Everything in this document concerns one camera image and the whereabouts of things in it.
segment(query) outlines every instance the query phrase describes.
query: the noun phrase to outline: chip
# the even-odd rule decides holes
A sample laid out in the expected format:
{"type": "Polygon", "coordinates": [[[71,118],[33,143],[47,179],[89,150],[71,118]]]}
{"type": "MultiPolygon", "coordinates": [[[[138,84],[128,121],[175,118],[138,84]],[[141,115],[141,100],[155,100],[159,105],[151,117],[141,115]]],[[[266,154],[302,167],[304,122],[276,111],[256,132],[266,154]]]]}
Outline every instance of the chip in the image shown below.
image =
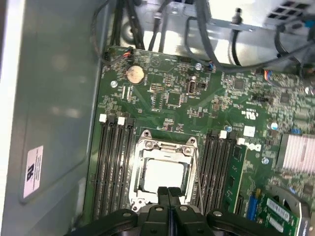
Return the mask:
{"type": "Polygon", "coordinates": [[[220,105],[219,104],[214,104],[213,105],[213,110],[215,110],[215,111],[220,110],[220,105]]]}
{"type": "Polygon", "coordinates": [[[234,89],[243,90],[245,85],[245,81],[242,79],[236,79],[234,83],[234,89]]]}
{"type": "Polygon", "coordinates": [[[280,98],[281,103],[289,103],[290,102],[290,94],[288,93],[282,93],[280,98]]]}
{"type": "Polygon", "coordinates": [[[307,195],[312,195],[313,189],[314,189],[314,187],[312,185],[306,183],[306,184],[304,184],[303,193],[305,193],[307,195]]]}

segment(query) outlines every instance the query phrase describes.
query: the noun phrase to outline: cable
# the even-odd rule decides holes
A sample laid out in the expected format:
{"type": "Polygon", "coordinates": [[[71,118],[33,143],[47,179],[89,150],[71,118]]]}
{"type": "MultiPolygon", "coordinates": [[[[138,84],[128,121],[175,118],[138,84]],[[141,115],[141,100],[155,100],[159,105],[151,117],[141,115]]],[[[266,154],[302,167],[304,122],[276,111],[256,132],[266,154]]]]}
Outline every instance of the cable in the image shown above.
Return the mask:
{"type": "Polygon", "coordinates": [[[102,52],[101,52],[100,48],[98,48],[97,38],[96,38],[96,24],[97,24],[97,16],[101,12],[101,10],[108,5],[109,1],[110,0],[106,0],[101,6],[99,6],[94,11],[94,14],[92,16],[92,23],[91,23],[91,40],[92,40],[92,43],[94,46],[94,50],[95,50],[97,56],[99,57],[99,59],[106,65],[110,65],[110,62],[103,58],[102,52]]]}
{"type": "MultiPolygon", "coordinates": [[[[159,7],[159,9],[157,10],[157,13],[162,13],[163,10],[166,8],[167,5],[169,5],[173,0],[165,0],[162,5],[159,7]]],[[[158,28],[161,22],[161,18],[155,18],[154,19],[154,25],[153,25],[153,35],[149,44],[149,48],[148,51],[152,51],[153,50],[153,46],[154,43],[156,41],[157,38],[157,34],[158,34],[158,28]]]]}
{"type": "MultiPolygon", "coordinates": [[[[285,26],[277,27],[275,38],[274,38],[275,47],[276,47],[276,50],[278,51],[280,57],[283,57],[284,55],[289,53],[284,48],[284,46],[282,45],[281,40],[280,40],[280,33],[284,32],[284,31],[285,31],[285,26]]],[[[289,58],[289,60],[293,61],[297,67],[300,67],[301,63],[296,57],[291,57],[291,58],[289,58]]]]}
{"type": "Polygon", "coordinates": [[[102,51],[101,49],[98,47],[97,44],[97,38],[96,38],[96,25],[97,25],[97,16],[99,15],[99,13],[101,12],[101,10],[109,3],[110,0],[106,0],[106,2],[104,2],[101,6],[99,6],[93,14],[92,17],[92,23],[91,23],[91,40],[92,40],[92,44],[94,46],[94,50],[98,56],[98,58],[102,61],[102,63],[104,63],[105,65],[114,65],[115,63],[119,62],[120,60],[122,60],[123,58],[127,58],[130,56],[131,54],[131,50],[132,48],[129,47],[126,49],[125,53],[123,53],[122,55],[120,55],[119,57],[115,58],[112,61],[108,61],[105,60],[102,56],[102,51]]]}
{"type": "Polygon", "coordinates": [[[137,49],[145,50],[143,43],[143,34],[138,15],[134,8],[133,0],[126,0],[126,9],[128,13],[129,23],[131,26],[131,32],[133,34],[133,41],[137,49]]]}
{"type": "MultiPolygon", "coordinates": [[[[196,5],[196,12],[197,12],[197,22],[198,22],[198,27],[199,27],[199,31],[200,31],[200,35],[201,35],[201,39],[202,39],[202,43],[203,46],[205,48],[205,51],[208,55],[208,57],[214,62],[214,64],[216,65],[217,69],[225,72],[225,73],[236,73],[236,72],[244,72],[244,71],[248,71],[248,70],[253,70],[253,69],[257,69],[257,68],[264,68],[264,67],[269,67],[274,65],[275,63],[280,63],[282,61],[285,61],[286,59],[304,51],[305,49],[311,48],[313,45],[315,45],[314,40],[312,40],[311,42],[305,44],[304,46],[293,50],[292,52],[284,55],[281,58],[276,58],[276,59],[272,59],[263,63],[259,63],[259,64],[254,64],[254,65],[250,65],[250,66],[242,66],[242,67],[226,67],[223,66],[217,59],[213,47],[211,45],[211,41],[208,37],[208,32],[207,32],[207,26],[206,26],[206,18],[205,18],[205,9],[203,7],[204,2],[202,0],[196,1],[195,2],[196,5]]],[[[287,24],[287,23],[291,23],[295,20],[289,20],[286,23],[282,23],[282,24],[287,24]]]]}
{"type": "Polygon", "coordinates": [[[200,60],[191,50],[190,50],[190,47],[188,45],[188,36],[189,36],[189,23],[190,21],[195,21],[197,20],[196,17],[193,17],[193,16],[189,16],[186,20],[186,25],[185,25],[185,35],[184,35],[184,46],[185,46],[185,49],[187,51],[187,54],[190,58],[194,59],[196,62],[204,65],[204,66],[209,66],[208,63],[206,63],[205,61],[203,60],[200,60]]]}
{"type": "Polygon", "coordinates": [[[236,65],[241,65],[240,61],[238,60],[237,53],[236,53],[236,41],[237,41],[237,37],[239,33],[240,33],[239,30],[236,30],[236,29],[232,30],[232,46],[231,46],[232,57],[236,65]]]}

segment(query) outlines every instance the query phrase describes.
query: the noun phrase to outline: heatsink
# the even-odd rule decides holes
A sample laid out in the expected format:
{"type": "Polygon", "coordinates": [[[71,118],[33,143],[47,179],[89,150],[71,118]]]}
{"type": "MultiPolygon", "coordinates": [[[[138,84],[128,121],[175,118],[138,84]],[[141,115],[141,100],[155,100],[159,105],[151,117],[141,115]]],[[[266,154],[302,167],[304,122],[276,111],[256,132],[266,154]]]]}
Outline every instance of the heatsink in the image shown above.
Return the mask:
{"type": "Polygon", "coordinates": [[[294,173],[315,173],[315,136],[290,135],[282,137],[277,167],[294,173]]]}

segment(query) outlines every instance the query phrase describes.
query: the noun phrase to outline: blue slot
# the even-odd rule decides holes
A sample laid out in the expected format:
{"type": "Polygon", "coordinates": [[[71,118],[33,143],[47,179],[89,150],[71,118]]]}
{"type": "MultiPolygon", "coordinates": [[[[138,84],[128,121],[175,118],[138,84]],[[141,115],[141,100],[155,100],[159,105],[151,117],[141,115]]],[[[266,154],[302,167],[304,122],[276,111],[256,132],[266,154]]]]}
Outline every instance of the blue slot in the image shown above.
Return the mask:
{"type": "Polygon", "coordinates": [[[256,199],[255,196],[251,195],[250,202],[248,205],[248,210],[247,210],[247,216],[246,216],[247,219],[253,220],[253,221],[255,220],[257,205],[258,205],[258,199],[256,199]]]}

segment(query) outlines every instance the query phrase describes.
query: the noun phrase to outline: motherboard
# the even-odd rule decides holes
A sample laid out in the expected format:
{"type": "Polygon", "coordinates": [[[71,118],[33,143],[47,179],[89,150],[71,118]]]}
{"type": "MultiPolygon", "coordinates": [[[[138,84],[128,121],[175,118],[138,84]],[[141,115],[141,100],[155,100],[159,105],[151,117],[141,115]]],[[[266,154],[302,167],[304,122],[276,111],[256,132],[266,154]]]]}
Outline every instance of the motherboard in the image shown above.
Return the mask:
{"type": "MultiPolygon", "coordinates": [[[[106,56],[125,53],[110,47],[106,56]]],[[[273,185],[315,211],[315,97],[295,75],[269,79],[281,87],[263,73],[225,74],[211,62],[142,50],[104,65],[84,224],[157,203],[159,186],[180,187],[181,203],[204,214],[224,208],[263,222],[255,196],[273,185]]]]}

